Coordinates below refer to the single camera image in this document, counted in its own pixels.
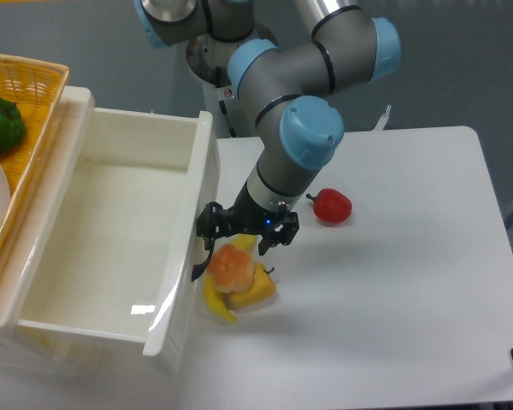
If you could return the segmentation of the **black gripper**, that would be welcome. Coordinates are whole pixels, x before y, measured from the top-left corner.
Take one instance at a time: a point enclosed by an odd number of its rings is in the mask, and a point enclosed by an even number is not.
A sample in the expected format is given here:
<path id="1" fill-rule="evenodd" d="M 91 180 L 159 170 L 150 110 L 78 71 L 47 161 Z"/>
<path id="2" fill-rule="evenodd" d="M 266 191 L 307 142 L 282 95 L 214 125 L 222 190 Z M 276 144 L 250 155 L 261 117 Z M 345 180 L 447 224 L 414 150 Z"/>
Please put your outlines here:
<path id="1" fill-rule="evenodd" d="M 258 254 L 265 255 L 277 245 L 290 245 L 299 229 L 298 214 L 284 202 L 275 205 L 275 210 L 263 208 L 243 187 L 230 208 L 209 202 L 196 219 L 196 233 L 204 239 L 207 250 L 218 238 L 237 234 L 260 236 Z"/>

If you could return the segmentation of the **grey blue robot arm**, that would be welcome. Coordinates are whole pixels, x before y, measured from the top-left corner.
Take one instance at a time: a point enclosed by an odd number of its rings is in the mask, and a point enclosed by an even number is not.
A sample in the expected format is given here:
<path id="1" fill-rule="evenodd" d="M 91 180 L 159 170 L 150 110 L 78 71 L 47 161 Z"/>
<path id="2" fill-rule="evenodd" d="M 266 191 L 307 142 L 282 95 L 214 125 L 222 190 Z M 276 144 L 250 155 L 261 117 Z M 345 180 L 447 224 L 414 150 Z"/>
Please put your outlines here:
<path id="1" fill-rule="evenodd" d="M 137 1 L 150 41 L 201 44 L 200 78 L 229 86 L 264 148 L 234 204 L 207 205 L 197 234 L 212 250 L 221 237 L 261 237 L 259 251 L 298 231 L 294 205 L 332 159 L 345 132 L 327 97 L 393 73 L 401 60 L 396 27 L 355 1 L 299 1 L 310 40 L 290 50 L 257 30 L 252 1 Z"/>

